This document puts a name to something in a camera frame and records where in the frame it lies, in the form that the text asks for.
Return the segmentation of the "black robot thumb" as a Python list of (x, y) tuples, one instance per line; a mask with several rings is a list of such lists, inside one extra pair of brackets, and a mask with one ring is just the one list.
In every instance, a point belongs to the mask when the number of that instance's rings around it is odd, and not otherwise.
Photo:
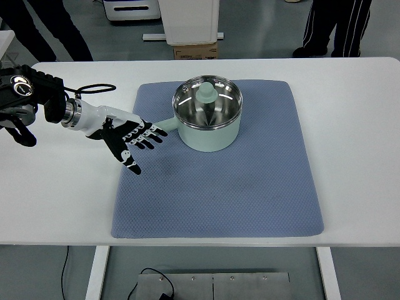
[(126, 143), (123, 138), (115, 136), (114, 134), (105, 134), (104, 142), (106, 143), (109, 150), (112, 152), (114, 157), (126, 166), (130, 171), (136, 175), (141, 174), (141, 168), (137, 165), (133, 159)]

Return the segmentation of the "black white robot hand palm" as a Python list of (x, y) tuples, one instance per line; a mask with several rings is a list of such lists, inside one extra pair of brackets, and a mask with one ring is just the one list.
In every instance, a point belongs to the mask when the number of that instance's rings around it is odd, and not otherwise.
[(102, 139), (108, 146), (124, 147), (124, 136), (141, 125), (133, 113), (109, 106), (92, 106), (81, 99), (68, 99), (63, 127), (82, 131), (86, 137)]

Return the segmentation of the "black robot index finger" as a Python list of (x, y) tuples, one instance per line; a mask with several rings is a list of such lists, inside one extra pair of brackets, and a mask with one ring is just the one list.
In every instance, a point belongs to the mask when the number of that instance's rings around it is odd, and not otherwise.
[(137, 127), (137, 131), (142, 136), (167, 136), (168, 133), (162, 130), (160, 127), (157, 127), (155, 124), (151, 122), (147, 122), (145, 120), (141, 120)]

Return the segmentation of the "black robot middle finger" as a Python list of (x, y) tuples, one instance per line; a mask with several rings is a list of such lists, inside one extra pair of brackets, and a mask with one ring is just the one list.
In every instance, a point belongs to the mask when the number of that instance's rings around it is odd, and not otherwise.
[(164, 131), (157, 127), (151, 126), (150, 128), (137, 128), (132, 132), (132, 143), (133, 144), (145, 144), (154, 141), (155, 143), (162, 143), (161, 137), (164, 136)]

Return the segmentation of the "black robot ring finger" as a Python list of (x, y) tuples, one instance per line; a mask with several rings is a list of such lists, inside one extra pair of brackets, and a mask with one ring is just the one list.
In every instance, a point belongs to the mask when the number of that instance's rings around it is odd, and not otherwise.
[[(130, 132), (130, 133), (127, 135), (128, 138), (138, 138), (139, 136), (142, 136), (142, 135), (140, 135), (138, 132)], [(154, 149), (154, 146), (153, 146), (153, 144), (150, 142), (150, 140), (151, 140), (152, 138), (154, 138), (155, 136), (142, 136), (142, 137), (143, 137), (143, 139), (144, 139), (143, 144), (146, 146), (146, 148), (148, 148), (148, 149)]]

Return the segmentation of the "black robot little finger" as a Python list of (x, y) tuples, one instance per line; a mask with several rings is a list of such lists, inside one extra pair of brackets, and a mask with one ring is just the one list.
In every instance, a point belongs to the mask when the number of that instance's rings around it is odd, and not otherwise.
[(144, 139), (143, 139), (142, 136), (139, 136), (137, 138), (131, 138), (131, 137), (125, 137), (124, 138), (124, 142), (125, 143), (132, 144), (132, 145), (138, 147), (139, 149), (145, 149), (146, 148), (146, 146), (143, 144), (143, 141), (144, 141)]

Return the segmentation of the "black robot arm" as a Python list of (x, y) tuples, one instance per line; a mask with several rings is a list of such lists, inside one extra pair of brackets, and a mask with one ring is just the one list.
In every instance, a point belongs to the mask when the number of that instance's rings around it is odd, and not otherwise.
[(39, 106), (49, 123), (81, 131), (92, 140), (103, 140), (113, 156), (130, 171), (139, 175), (141, 168), (128, 146), (153, 149), (161, 143), (166, 131), (139, 116), (109, 106), (92, 106), (81, 99), (82, 94), (115, 90), (112, 84), (94, 84), (74, 91), (69, 97), (63, 80), (37, 71), (27, 65), (1, 70), (1, 128), (26, 147), (36, 145), (36, 137), (28, 126), (36, 120)]

